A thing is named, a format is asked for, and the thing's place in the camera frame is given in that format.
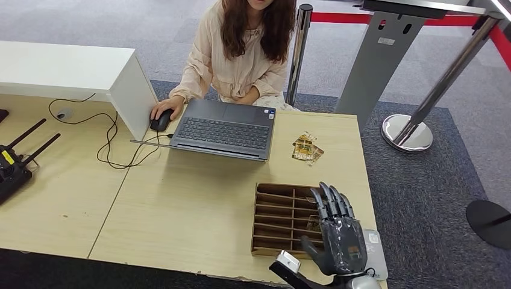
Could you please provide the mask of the person's right hand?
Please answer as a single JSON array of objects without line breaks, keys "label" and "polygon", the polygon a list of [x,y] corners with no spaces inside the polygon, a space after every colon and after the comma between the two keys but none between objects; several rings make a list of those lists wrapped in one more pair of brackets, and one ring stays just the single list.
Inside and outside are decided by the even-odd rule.
[{"label": "person's right hand", "polygon": [[164,111],[172,110],[173,113],[169,116],[170,121],[176,119],[184,108],[186,99],[180,95],[173,95],[169,99],[159,102],[151,110],[149,118],[151,120],[158,120]]}]

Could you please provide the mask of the person's left hand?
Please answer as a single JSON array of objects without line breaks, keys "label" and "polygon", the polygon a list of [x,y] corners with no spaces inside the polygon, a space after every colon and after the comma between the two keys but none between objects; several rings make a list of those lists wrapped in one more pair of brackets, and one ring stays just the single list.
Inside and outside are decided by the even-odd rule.
[{"label": "person's left hand", "polygon": [[256,86],[252,86],[247,94],[236,101],[237,104],[253,105],[260,97],[259,90]]}]

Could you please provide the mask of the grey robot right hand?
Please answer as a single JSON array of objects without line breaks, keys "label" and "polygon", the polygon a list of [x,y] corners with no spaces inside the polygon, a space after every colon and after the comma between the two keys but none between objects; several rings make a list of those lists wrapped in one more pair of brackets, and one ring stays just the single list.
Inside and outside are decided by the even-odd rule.
[{"label": "grey robot right hand", "polygon": [[307,236],[300,238],[303,251],[320,271],[331,275],[359,275],[368,260],[363,229],[355,218],[349,199],[332,185],[320,182],[311,188],[319,214],[323,250]]}]

